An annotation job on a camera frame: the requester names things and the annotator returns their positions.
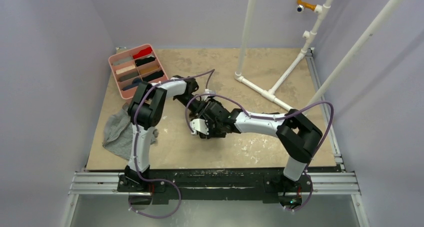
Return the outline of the pink divided organizer tray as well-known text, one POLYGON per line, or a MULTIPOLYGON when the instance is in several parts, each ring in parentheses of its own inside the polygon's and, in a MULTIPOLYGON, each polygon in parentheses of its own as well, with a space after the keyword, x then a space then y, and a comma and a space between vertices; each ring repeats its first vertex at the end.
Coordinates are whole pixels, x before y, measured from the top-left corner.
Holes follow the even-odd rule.
POLYGON ((116 54, 114 54, 114 55, 112 55, 112 56, 110 56, 108 58, 108 63, 109 63, 110 69, 111 69, 111 75, 113 76, 113 79, 115 81, 115 84, 116 84, 116 86, 118 88, 118 92, 120 94, 120 97, 123 100, 125 100, 127 103, 129 103, 131 101, 131 99, 133 98, 133 96, 134 96, 134 94, 136 92, 137 87, 131 88, 131 89, 126 90, 126 91, 122 91, 122 88, 125 87, 125 86, 127 86, 127 85, 130 85, 132 83, 133 79, 135 79, 135 78, 142 79, 142 77, 145 77, 145 76, 148 76, 148 75, 143 76, 143 75, 140 75, 139 74, 139 77, 134 77, 134 78, 128 79, 126 81, 119 82, 119 78, 122 77, 122 76, 124 76, 124 75, 126 75, 126 74, 129 74, 131 72, 138 72, 139 73, 139 67, 140 66, 136 66, 135 69, 130 70, 128 72, 125 72, 123 74, 116 75, 116 70, 122 69, 122 68, 124 68, 126 66, 129 66, 129 65, 135 65, 135 60, 136 59, 133 59, 132 61, 129 61, 129 62, 122 63, 120 65, 112 65, 112 63, 115 62, 115 61, 117 61, 117 60, 123 59, 125 57, 133 57, 134 54, 136 54, 140 50, 145 49, 147 47, 151 47, 152 48, 152 53, 150 55, 146 55, 146 56, 143 56, 143 57, 140 57, 140 58, 137 58, 137 59, 144 59, 146 57, 153 56, 153 57, 156 57, 156 60, 153 61, 153 62, 144 64, 144 65, 141 65, 141 68, 143 68, 143 67, 149 67, 149 66, 160 66, 160 70, 162 70, 164 72, 164 76, 163 77, 158 78, 158 79, 155 79, 153 81, 150 81, 149 83, 158 83, 158 82, 163 82, 165 80, 168 80, 169 77, 168 77, 168 75, 167 75, 167 73, 166 73, 163 65, 161 64, 159 58, 157 57, 157 54, 154 51, 152 45, 150 45, 150 44, 143 44, 143 45, 140 45, 140 46, 137 46, 137 47, 134 47, 134 48, 130 48, 130 49, 119 48, 116 51, 116 54))

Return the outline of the grey striped underwear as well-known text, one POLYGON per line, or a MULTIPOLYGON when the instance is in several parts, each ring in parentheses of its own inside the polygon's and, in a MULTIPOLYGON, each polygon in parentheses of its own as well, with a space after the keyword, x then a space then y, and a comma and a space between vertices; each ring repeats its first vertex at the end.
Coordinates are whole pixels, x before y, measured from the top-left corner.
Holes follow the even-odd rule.
POLYGON ((133 146, 133 129, 128 108, 129 105, 125 103, 117 113, 107 119, 102 142, 106 150, 127 161, 132 156, 133 146))

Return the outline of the black underwear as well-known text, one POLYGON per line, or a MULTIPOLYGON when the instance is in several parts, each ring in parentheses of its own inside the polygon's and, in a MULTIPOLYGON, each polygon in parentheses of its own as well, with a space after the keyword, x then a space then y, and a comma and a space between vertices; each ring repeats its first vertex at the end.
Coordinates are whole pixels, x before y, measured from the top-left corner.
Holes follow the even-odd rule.
POLYGON ((205 120, 209 129, 209 135, 198 134, 201 139, 225 138, 227 133, 231 132, 231 127, 222 122, 205 120))

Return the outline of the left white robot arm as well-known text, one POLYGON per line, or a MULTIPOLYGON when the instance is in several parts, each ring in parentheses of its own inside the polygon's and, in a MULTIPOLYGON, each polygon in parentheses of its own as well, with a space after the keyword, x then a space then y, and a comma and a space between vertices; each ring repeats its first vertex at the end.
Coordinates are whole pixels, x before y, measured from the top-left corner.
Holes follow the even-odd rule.
POLYGON ((162 119, 165 102, 169 98, 189 98, 199 89, 193 77, 176 75, 158 83, 137 82, 137 89, 128 107, 132 127, 130 159, 124 170, 129 184, 138 192, 149 186, 150 146, 155 127, 162 119))

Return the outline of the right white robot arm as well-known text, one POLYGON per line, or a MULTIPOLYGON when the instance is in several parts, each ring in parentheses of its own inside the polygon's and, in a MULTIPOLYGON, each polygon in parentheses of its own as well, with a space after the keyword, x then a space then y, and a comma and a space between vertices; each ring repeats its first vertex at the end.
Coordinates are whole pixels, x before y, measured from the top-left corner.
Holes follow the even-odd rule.
POLYGON ((227 134, 254 133, 279 139, 289 155, 280 183, 288 191, 300 185, 301 175, 311 163, 323 138, 322 131, 296 109, 288 113, 254 113, 242 108, 228 111, 211 98, 189 122, 192 132, 204 139, 227 134))

